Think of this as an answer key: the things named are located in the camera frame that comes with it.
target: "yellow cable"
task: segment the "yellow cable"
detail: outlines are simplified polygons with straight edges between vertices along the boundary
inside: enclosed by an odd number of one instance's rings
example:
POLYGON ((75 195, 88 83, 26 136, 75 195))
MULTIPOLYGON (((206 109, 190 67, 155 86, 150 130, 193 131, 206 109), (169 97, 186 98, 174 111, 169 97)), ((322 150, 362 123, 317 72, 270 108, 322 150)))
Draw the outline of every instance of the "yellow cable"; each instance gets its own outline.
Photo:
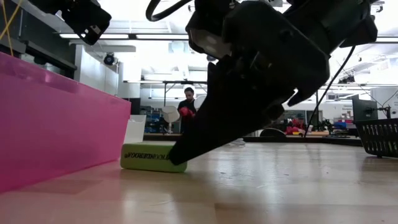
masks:
MULTIPOLYGON (((4 23, 5 23, 5 25, 7 25, 7 13, 6 13, 6 2, 5 1, 2 3, 2 12, 4 14, 4 23)), ((10 37, 9 29, 7 29, 7 36, 8 36, 8 44, 10 46, 11 56, 14 56, 14 52, 12 51, 12 44, 11 44, 11 37, 10 37)))
POLYGON ((4 34, 6 33, 6 31, 8 30, 9 26, 11 25, 11 23, 13 22, 19 7, 21 6, 23 0, 19 0, 17 7, 15 8, 14 12, 12 13, 12 16, 10 18, 10 20, 8 21, 8 23, 6 24, 6 27, 4 28, 4 30, 1 32, 0 34, 0 40, 2 39, 2 37, 4 36, 4 34))

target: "red glove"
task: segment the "red glove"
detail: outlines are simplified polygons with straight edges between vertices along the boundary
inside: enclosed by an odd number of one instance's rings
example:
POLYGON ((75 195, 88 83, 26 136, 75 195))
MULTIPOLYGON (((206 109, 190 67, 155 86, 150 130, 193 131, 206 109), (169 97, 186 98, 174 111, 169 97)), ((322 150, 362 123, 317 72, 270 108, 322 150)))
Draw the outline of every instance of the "red glove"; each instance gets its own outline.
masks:
POLYGON ((180 114, 181 114, 181 116, 183 116, 185 118, 191 117, 193 115, 192 111, 190 109, 188 109, 187 107, 181 108, 180 114))

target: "computer monitor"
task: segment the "computer monitor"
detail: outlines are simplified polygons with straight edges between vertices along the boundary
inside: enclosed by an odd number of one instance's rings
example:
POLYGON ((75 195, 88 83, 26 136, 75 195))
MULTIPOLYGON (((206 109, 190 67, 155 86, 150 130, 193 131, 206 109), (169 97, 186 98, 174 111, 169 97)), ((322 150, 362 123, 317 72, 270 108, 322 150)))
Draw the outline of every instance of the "computer monitor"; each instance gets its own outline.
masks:
POLYGON ((377 103, 371 100, 353 99, 354 121, 379 119, 377 103))

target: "black basket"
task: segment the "black basket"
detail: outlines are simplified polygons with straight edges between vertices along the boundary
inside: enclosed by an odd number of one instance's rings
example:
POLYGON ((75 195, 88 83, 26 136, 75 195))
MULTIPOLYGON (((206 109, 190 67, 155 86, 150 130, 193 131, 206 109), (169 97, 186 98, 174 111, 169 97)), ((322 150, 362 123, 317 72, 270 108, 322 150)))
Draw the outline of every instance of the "black basket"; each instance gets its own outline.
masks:
POLYGON ((355 121, 365 151, 377 157, 398 157, 398 119, 355 121))

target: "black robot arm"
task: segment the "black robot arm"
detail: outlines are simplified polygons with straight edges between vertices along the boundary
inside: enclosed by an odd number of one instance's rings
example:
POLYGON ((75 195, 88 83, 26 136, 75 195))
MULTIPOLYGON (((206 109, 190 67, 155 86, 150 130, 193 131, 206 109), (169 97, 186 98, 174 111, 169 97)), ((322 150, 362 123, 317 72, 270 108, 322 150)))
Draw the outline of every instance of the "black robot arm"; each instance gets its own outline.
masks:
POLYGON ((96 0, 29 0, 41 11, 62 18, 84 42, 94 45, 112 19, 96 0))
MULTIPOLYGON (((153 21, 159 0, 151 2, 153 21)), ((208 65, 206 100, 170 160, 181 164, 256 131, 283 113, 284 102, 311 97, 329 79, 332 51, 376 41, 373 2, 291 0, 281 14, 267 1, 195 0, 189 44, 219 61, 208 65)))

